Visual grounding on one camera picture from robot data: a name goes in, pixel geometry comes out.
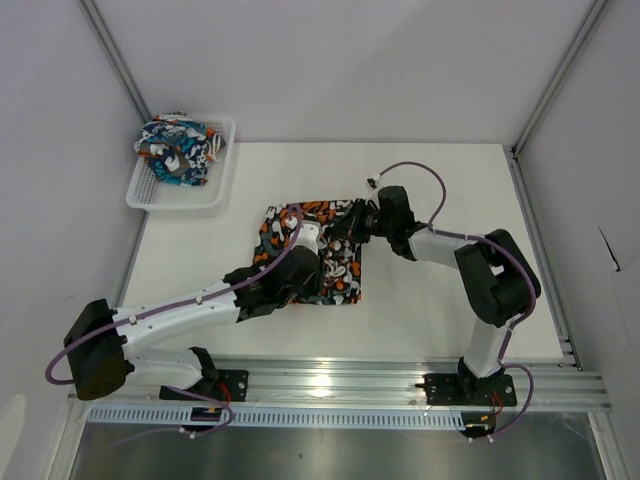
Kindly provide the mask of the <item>orange black camouflage shorts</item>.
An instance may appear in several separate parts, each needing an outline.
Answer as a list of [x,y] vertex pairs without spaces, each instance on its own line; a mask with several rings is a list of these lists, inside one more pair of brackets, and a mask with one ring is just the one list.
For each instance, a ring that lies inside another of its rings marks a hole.
[[[304,219],[317,223],[320,228],[320,269],[314,284],[296,296],[295,303],[344,306],[361,300],[362,246],[330,232],[354,204],[353,200],[320,200],[300,204]],[[296,221],[289,217],[288,208],[287,204],[267,208],[254,248],[255,266],[265,268],[288,245],[296,228]]]

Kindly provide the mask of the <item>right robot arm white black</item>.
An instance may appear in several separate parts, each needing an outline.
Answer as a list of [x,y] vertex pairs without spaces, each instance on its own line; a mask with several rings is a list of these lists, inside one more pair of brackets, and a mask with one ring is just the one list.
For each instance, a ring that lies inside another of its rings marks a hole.
[[381,237],[400,257],[459,273],[476,322],[458,362],[456,389],[472,404],[489,396],[504,375],[503,359],[514,328],[533,313],[541,294],[540,282],[512,235],[497,229],[465,236],[419,222],[401,186],[382,188],[375,202],[356,200],[329,232],[357,244]]

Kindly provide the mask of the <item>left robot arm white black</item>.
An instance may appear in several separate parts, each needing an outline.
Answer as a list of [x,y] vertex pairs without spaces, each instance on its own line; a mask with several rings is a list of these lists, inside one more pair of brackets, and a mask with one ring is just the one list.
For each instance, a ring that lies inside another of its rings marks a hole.
[[173,302],[121,310],[104,299],[90,302],[63,342],[77,398],[97,400],[125,385],[174,387],[197,400],[209,398],[219,377],[209,352],[197,346],[169,352],[158,344],[204,327],[270,315],[312,283],[319,269],[318,252],[296,246],[265,269],[236,269]]

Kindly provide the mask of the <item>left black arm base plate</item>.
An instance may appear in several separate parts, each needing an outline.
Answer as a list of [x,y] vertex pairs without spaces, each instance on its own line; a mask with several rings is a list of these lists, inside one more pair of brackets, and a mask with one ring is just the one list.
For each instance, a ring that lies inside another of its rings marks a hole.
[[184,391],[225,403],[245,402],[249,387],[247,370],[219,370],[216,380],[202,379]]

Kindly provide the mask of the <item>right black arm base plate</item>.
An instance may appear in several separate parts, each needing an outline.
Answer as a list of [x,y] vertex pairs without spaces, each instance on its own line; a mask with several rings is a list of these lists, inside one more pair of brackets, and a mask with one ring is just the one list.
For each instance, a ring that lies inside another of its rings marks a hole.
[[510,375],[498,372],[476,379],[452,373],[430,373],[414,385],[431,406],[515,407],[517,397]]

